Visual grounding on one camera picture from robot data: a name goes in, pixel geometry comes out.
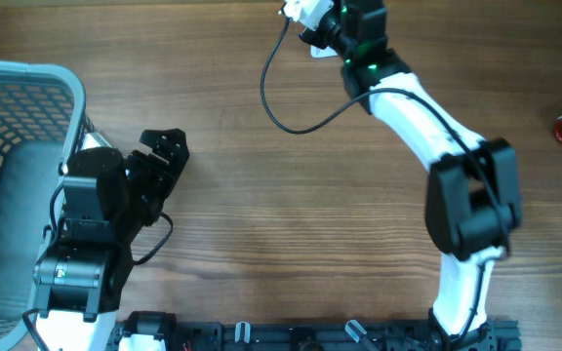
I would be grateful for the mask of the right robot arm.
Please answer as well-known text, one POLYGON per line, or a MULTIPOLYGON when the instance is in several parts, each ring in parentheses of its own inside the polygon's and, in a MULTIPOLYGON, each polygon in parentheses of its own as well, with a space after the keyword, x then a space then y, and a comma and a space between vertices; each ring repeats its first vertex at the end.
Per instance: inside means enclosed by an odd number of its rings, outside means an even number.
POLYGON ((522 220, 513 148, 469 130, 426 92, 388 45, 383 2, 287 0, 283 11, 303 25, 303 42, 341 58, 352 101, 397 133, 428 172, 425 225, 442 253, 434 342, 459 350, 487 338, 492 270, 509 256, 522 220))

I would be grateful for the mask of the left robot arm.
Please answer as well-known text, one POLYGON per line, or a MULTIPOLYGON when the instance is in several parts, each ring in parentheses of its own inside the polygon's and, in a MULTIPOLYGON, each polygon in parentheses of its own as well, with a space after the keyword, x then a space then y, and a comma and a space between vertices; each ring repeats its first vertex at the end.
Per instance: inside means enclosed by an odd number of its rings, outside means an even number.
POLYGON ((53 237, 33 272, 35 305, 22 315, 41 350, 106 349, 132 269, 157 253, 134 258, 131 245, 164 216, 189 150, 180 129, 145 130, 140 143, 150 153, 96 146, 66 162, 54 193, 63 209, 51 216, 53 237))

